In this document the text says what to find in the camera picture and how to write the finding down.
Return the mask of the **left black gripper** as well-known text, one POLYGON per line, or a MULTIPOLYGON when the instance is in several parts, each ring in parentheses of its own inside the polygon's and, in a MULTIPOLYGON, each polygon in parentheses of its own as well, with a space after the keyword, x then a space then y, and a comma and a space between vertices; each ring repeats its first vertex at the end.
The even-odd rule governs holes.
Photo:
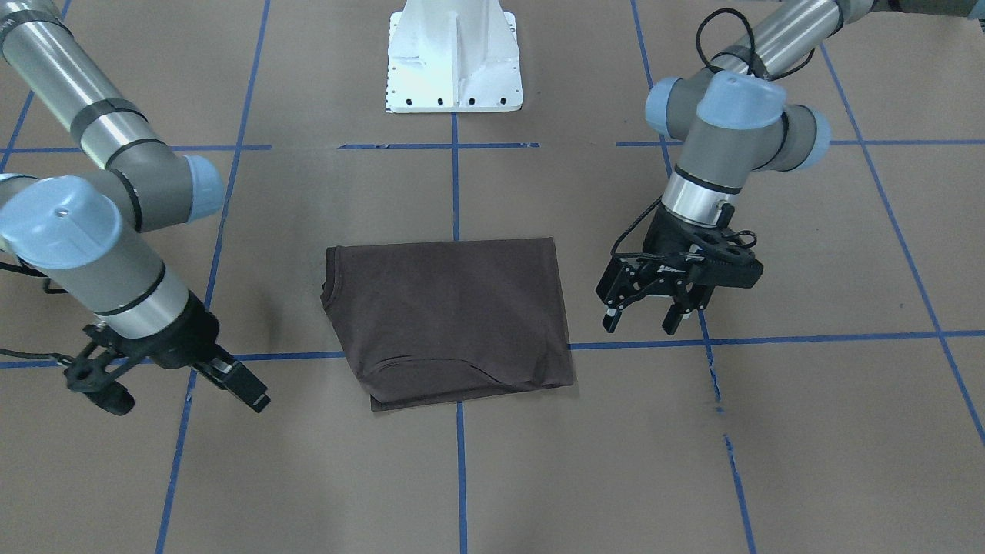
POLYGON ((652 204, 613 243, 609 262, 596 286, 596 295, 606 307, 602 324, 615 333, 627 306, 651 295, 672 299, 662 329, 678 332, 690 313, 703 311, 710 302, 711 286, 694 285, 687 278, 696 248, 696 229, 729 228, 735 208, 724 204, 717 221, 697 225, 679 219, 661 204, 652 204))

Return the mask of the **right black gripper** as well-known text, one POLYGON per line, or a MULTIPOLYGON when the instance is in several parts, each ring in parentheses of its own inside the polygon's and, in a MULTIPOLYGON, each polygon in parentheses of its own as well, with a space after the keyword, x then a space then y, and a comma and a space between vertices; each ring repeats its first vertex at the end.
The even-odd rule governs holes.
POLYGON ((155 335, 127 338, 123 341, 123 353, 132 360, 148 358, 164 369, 193 367, 208 382, 261 413, 271 402, 268 387, 219 346, 218 336, 217 316, 191 293, 172 323, 155 335))

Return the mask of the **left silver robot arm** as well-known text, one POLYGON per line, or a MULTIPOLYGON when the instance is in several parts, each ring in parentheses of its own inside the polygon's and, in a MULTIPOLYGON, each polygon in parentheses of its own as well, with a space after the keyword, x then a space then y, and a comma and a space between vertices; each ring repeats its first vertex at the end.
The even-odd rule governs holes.
POLYGON ((750 173, 802 171, 826 154, 831 128, 823 113, 789 104, 779 80, 802 69, 817 47, 872 12, 981 20, 981 1, 785 1, 714 55, 696 46, 701 68, 690 78, 662 78, 645 102, 645 120, 683 150, 661 196, 643 211, 649 228, 637 252, 620 241, 596 294, 602 324, 616 330, 640 299, 671 299, 662 327, 673 335, 702 311, 718 288, 750 289, 763 274, 756 235, 732 230, 735 204, 750 173))

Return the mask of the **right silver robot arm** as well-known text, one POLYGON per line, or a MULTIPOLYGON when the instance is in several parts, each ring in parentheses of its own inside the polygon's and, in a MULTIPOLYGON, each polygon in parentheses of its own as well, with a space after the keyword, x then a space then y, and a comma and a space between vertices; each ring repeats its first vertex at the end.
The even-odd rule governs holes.
POLYGON ((77 355, 54 355, 67 389, 116 416, 135 365, 193 368, 254 412, 267 387, 218 344, 219 321, 143 239, 211 216, 224 182, 200 155, 176 155, 99 69, 50 1, 2 3, 2 58, 98 171, 2 175, 2 251, 95 317, 77 355))

